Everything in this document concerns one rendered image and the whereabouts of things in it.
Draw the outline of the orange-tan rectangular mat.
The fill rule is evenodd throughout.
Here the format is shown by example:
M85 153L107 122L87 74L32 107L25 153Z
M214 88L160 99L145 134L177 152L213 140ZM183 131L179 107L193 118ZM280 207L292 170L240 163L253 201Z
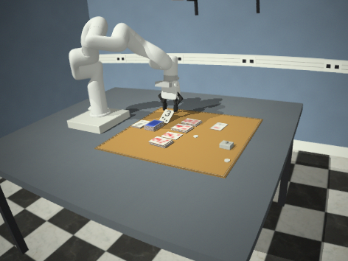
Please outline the orange-tan rectangular mat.
M171 130L186 118L202 120L202 123L187 133ZM260 119L249 119L237 116L207 114L194 111L178 110L170 121L158 130L148 131L144 127L130 127L115 136L99 148L130 156L159 161L179 167L186 167L208 173L224 175L247 139L256 128ZM210 129L217 122L228 124L223 130ZM166 148L150 145L148 141L166 132L183 134ZM197 138L193 137L198 135ZM225 140L234 142L231 150L220 148ZM230 159L230 162L225 162Z

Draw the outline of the blue card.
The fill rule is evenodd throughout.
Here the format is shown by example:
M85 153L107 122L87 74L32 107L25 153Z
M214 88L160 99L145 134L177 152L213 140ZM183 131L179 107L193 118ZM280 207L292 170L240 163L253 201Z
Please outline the blue card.
M156 119L154 119L154 120L152 120L151 122L147 123L147 124L144 125L144 126L154 128L154 127L156 127L157 125L160 125L162 122L163 122L163 121L161 121L161 120L156 120Z

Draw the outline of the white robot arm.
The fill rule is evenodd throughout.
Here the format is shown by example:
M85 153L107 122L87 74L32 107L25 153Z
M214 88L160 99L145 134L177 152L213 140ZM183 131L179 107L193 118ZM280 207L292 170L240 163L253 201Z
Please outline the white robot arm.
M90 31L88 31L89 28ZM99 61L99 50L122 52L129 48L133 53L148 58L152 69L164 70L164 80L156 81L155 86L170 88L172 87L171 82L179 80L177 56L168 55L162 49L146 41L127 24L117 24L111 37L106 37L107 31L108 23L103 17L92 18L83 28L82 48L73 49L69 53L69 62L74 79L91 78L88 83L91 104L88 110L91 109L91 117L102 117L111 113L106 102L103 66Z

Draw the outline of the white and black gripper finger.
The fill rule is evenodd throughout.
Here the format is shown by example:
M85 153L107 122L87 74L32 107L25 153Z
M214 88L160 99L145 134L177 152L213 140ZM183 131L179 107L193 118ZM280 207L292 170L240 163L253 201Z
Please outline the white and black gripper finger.
M178 100L179 98L179 100ZM178 104L183 100L183 97L178 93L178 98L176 98L176 100L173 100L174 102L174 106L173 106L173 112L178 111Z
M158 97L159 97L159 99L161 100L162 108L163 108L163 111L164 111L165 109L167 109L167 103L166 103L167 99L163 99L163 98L161 97L161 93L160 93L160 95L158 95Z

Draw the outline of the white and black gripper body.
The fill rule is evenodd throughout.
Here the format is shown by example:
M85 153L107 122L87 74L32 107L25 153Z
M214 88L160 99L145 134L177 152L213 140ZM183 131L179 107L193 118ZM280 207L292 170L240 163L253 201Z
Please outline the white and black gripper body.
M172 87L170 87L170 88L161 87L161 97L163 99L176 100L176 98L178 98L177 95L178 95L178 93L180 94L179 81L176 80L176 81L173 81L171 83L172 83Z

